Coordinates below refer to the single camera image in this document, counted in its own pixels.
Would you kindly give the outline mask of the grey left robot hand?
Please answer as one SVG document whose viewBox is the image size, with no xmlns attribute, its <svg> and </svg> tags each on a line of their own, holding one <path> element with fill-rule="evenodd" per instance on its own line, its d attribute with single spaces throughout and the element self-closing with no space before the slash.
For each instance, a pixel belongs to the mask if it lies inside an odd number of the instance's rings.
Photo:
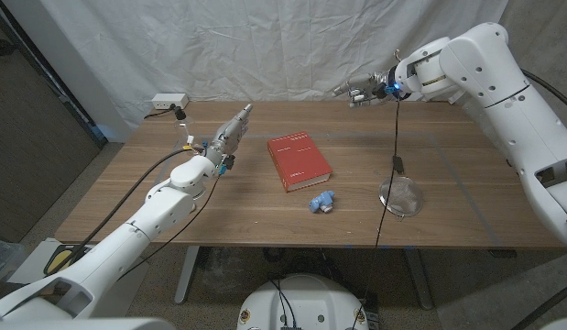
<svg viewBox="0 0 567 330">
<path fill-rule="evenodd" d="M 247 104 L 231 120 L 220 126 L 209 144 L 205 158 L 210 160 L 218 168 L 223 159 L 235 153 L 247 131 L 248 117 L 253 109 L 252 104 Z"/>
</svg>

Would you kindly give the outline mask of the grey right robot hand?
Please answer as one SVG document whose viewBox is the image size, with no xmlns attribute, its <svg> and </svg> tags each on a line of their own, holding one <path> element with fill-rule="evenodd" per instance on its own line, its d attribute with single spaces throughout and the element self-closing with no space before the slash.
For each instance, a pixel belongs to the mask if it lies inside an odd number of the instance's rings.
<svg viewBox="0 0 567 330">
<path fill-rule="evenodd" d="M 346 95 L 350 107 L 381 104 L 399 98 L 400 86 L 389 77 L 387 71 L 381 73 L 364 73 L 348 78 L 332 91 L 332 96 Z"/>
</svg>

